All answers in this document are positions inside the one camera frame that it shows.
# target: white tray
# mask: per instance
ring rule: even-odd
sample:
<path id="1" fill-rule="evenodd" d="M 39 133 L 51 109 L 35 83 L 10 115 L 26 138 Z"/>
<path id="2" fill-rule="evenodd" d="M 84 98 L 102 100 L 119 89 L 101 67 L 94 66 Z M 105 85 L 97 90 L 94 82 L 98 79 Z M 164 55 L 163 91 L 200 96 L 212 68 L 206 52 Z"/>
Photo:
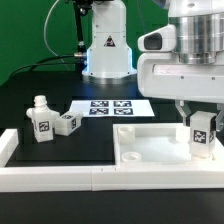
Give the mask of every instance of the white tray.
<path id="1" fill-rule="evenodd" d="M 181 124 L 129 124 L 136 134 L 129 145 L 118 141 L 123 126 L 113 126 L 116 164 L 98 167 L 5 167 L 18 145 L 17 131 L 6 130 L 0 138 L 0 192 L 224 187 L 224 149 L 217 139 L 215 160 L 192 161 L 186 139 L 176 141 Z M 127 152 L 140 154 L 141 161 L 123 161 Z"/>

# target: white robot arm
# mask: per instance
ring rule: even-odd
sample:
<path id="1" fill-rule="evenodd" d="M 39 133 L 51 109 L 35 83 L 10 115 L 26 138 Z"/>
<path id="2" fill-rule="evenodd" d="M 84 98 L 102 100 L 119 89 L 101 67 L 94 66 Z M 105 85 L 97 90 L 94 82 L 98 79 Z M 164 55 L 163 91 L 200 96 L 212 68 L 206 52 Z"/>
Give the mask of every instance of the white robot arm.
<path id="1" fill-rule="evenodd" d="M 223 129 L 224 0 L 153 1 L 169 9 L 169 24 L 138 40 L 144 52 L 139 90 L 143 96 L 174 99 L 184 123 L 190 121 L 192 154 L 209 157 L 215 131 Z M 185 100 L 217 103 L 220 113 L 190 116 Z"/>
<path id="2" fill-rule="evenodd" d="M 126 42 L 126 7 L 121 0 L 92 4 L 92 44 L 83 79 L 100 84 L 136 80 L 132 50 Z"/>

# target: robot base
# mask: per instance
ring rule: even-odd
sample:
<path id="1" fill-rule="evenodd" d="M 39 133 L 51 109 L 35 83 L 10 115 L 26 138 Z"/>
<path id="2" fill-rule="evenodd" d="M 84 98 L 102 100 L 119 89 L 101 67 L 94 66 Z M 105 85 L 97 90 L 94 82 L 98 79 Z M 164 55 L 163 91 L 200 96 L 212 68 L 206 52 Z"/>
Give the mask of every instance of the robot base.
<path id="1" fill-rule="evenodd" d="M 85 74 L 83 72 L 82 78 L 86 82 L 92 82 L 96 84 L 102 85 L 116 85 L 116 84 L 123 84 L 127 82 L 135 82 L 137 80 L 137 71 L 134 71 L 133 74 L 122 76 L 121 74 L 118 75 L 121 78 L 97 78 L 95 76 Z"/>

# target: white block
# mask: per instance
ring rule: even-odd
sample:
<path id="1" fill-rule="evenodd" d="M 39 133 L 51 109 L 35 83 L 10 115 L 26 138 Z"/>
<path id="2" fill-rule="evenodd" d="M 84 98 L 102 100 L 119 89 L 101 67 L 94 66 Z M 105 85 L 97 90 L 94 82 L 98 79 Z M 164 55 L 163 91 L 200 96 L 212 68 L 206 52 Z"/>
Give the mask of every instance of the white block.
<path id="1" fill-rule="evenodd" d="M 68 136 L 81 126 L 81 112 L 67 112 L 55 120 L 55 134 Z"/>

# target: cable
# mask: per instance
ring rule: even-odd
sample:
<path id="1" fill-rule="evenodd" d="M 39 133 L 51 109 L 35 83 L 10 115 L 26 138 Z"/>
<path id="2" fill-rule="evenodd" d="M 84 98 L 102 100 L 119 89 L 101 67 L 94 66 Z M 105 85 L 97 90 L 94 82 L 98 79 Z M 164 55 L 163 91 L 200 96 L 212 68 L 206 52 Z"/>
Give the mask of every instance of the cable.
<path id="1" fill-rule="evenodd" d="M 45 58 L 45 59 L 42 59 L 40 61 L 38 61 L 37 63 L 35 64 L 43 64 L 45 62 L 48 62 L 48 61 L 53 61 L 53 60 L 58 60 L 58 59 L 61 59 L 61 58 L 74 58 L 74 55 L 61 55 L 61 56 L 55 56 L 55 57 L 50 57 L 50 58 Z M 30 69 L 29 69 L 29 72 L 33 71 L 36 67 L 36 65 L 32 66 Z"/>
<path id="2" fill-rule="evenodd" d="M 47 49 L 48 49 L 53 55 L 55 55 L 55 56 L 58 56 L 58 54 L 57 54 L 56 52 L 54 52 L 54 51 L 50 48 L 50 46 L 49 46 L 49 44 L 48 44 L 48 41 L 47 41 L 47 27 L 48 27 L 48 22 L 49 22 L 49 19 L 50 19 L 50 17 L 51 17 L 51 14 L 52 14 L 52 12 L 54 11 L 54 9 L 56 8 L 56 6 L 58 5 L 59 2 L 60 2 L 60 0 L 56 0 L 56 1 L 55 1 L 55 3 L 53 4 L 53 6 L 51 7 L 50 11 L 48 12 L 48 15 L 47 15 L 47 18 L 46 18 L 46 21 L 45 21 L 45 24 L 44 24 L 44 43 L 45 43 Z"/>
<path id="3" fill-rule="evenodd" d="M 144 19 L 143 19 L 143 16 L 142 16 L 140 0 L 137 0 L 137 5 L 138 5 L 138 14 L 139 14 L 140 21 L 141 21 L 141 24 L 142 24 L 143 32 L 144 32 L 144 34 L 146 34 L 146 32 L 147 32 L 146 31 L 146 25 L 145 25 L 145 22 L 144 22 Z"/>
<path id="4" fill-rule="evenodd" d="M 21 67 L 21 68 L 18 68 L 18 69 L 16 69 L 14 72 L 12 72 L 10 75 L 9 75 L 9 79 L 10 78 L 12 78 L 18 71 L 20 71 L 20 70 L 23 70 L 23 69 L 25 69 L 25 68 L 30 68 L 30 67 L 32 67 L 32 66 L 36 66 L 36 67 L 38 67 L 38 66 L 53 66 L 53 65 L 74 65 L 74 64 L 79 64 L 79 62 L 73 62 L 73 63 L 50 63 L 50 64 L 32 64 L 32 65 L 26 65 L 26 66 L 23 66 L 23 67 Z"/>

